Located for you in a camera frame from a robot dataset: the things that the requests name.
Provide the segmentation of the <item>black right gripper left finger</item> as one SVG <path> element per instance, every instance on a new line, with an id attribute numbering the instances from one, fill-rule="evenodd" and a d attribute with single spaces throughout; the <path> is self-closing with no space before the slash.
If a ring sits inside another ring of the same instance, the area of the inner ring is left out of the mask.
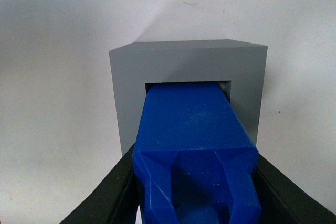
<path id="1" fill-rule="evenodd" d="M 134 146 L 61 223 L 136 223 L 139 205 L 133 171 Z"/>

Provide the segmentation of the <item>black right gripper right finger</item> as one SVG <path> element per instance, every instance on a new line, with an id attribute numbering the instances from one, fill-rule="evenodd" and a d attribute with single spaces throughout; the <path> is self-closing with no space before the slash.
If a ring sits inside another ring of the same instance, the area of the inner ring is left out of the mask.
<path id="1" fill-rule="evenodd" d="M 335 223 L 335 214 L 322 206 L 259 156 L 254 185 L 262 206 L 260 223 Z"/>

